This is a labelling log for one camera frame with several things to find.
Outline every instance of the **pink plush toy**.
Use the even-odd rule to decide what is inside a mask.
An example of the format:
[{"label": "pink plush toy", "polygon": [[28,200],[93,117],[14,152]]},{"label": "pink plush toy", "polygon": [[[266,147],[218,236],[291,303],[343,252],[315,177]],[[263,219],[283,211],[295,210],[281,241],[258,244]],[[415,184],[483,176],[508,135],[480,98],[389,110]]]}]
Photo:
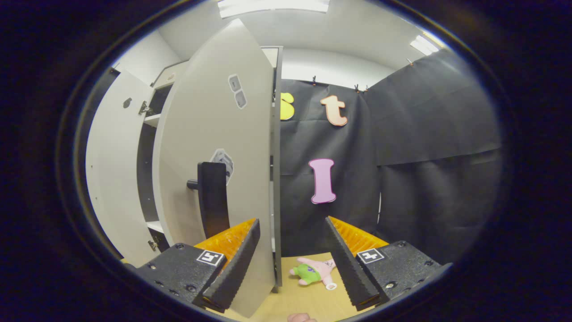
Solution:
[{"label": "pink plush toy", "polygon": [[325,288],[333,290],[337,287],[332,281],[332,270],[336,267],[333,259],[325,262],[313,261],[304,257],[297,259],[300,266],[290,270],[291,275],[298,275],[301,279],[298,281],[300,285],[308,285],[313,282],[322,281]]}]

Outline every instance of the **cabinet shelf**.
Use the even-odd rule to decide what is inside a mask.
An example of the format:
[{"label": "cabinet shelf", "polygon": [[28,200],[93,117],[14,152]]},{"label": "cabinet shelf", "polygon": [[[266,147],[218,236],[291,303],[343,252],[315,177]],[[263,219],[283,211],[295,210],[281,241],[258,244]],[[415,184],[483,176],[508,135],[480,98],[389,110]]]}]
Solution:
[{"label": "cabinet shelf", "polygon": [[156,128],[157,125],[159,124],[159,117],[161,117],[161,114],[147,116],[145,118],[145,120],[143,120],[143,123],[145,123],[147,125],[151,125],[152,127]]},{"label": "cabinet shelf", "polygon": [[164,234],[160,221],[147,221],[147,227]]}]

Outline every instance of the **black curtain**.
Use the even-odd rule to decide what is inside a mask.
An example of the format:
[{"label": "black curtain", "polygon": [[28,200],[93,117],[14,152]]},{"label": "black curtain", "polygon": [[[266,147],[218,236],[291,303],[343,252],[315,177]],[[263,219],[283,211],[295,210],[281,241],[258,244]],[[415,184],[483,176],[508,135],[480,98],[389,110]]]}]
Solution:
[{"label": "black curtain", "polygon": [[[371,114],[354,90],[327,84],[283,80],[282,92],[294,96],[294,116],[280,128],[280,216],[282,256],[329,251],[324,218],[331,215],[374,233],[379,181],[371,136]],[[336,95],[348,123],[332,125],[321,99]],[[314,173],[308,162],[327,158],[336,200],[315,205]]]},{"label": "black curtain", "polygon": [[437,262],[475,241],[498,195],[495,106],[466,63],[440,50],[364,95],[382,196],[378,236],[404,239]]},{"label": "black curtain", "polygon": [[[502,143],[494,104],[459,57],[440,50],[365,93],[294,80],[282,89],[296,110],[280,132],[283,256],[327,252],[328,215],[441,263],[477,238],[497,196]],[[345,102],[345,126],[327,120],[328,95]],[[335,162],[334,202],[310,201],[316,158]]]}]

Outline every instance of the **ceiling light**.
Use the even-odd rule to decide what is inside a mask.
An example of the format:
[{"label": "ceiling light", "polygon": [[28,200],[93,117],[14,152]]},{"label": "ceiling light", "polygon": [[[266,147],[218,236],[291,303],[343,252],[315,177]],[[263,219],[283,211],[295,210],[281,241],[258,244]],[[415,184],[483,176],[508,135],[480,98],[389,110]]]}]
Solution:
[{"label": "ceiling light", "polygon": [[445,47],[445,44],[444,44],[439,38],[435,37],[433,34],[430,34],[430,33],[428,33],[428,32],[423,32],[423,34],[424,34],[427,38],[433,40],[433,42],[436,43],[437,45],[439,45],[441,48],[444,48],[444,47]]},{"label": "ceiling light", "polygon": [[415,40],[413,40],[410,45],[417,49],[418,51],[422,52],[423,54],[425,54],[426,56],[431,55],[431,53],[436,53],[439,51],[439,48],[435,47],[435,45],[433,45],[432,43],[429,42],[429,40],[421,37],[421,36],[417,36],[415,37]]},{"label": "ceiling light", "polygon": [[221,0],[219,1],[220,17],[277,9],[298,9],[326,13],[329,0]]}]

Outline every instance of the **door hinge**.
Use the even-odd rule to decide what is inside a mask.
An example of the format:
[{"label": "door hinge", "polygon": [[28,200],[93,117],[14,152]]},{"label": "door hinge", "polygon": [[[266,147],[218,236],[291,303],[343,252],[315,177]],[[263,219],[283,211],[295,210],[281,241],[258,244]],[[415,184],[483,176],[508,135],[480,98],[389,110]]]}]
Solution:
[{"label": "door hinge", "polygon": [[141,104],[141,109],[139,109],[139,115],[147,113],[148,110],[149,107],[147,106],[147,101],[143,101],[143,104]]},{"label": "door hinge", "polygon": [[153,237],[153,241],[155,242],[155,245],[157,245],[157,247],[159,247],[159,238],[157,238],[157,236],[151,236]]},{"label": "door hinge", "polygon": [[157,250],[158,245],[156,242],[148,241],[147,243],[149,243],[149,247],[151,247],[151,249],[153,249],[154,252]]}]

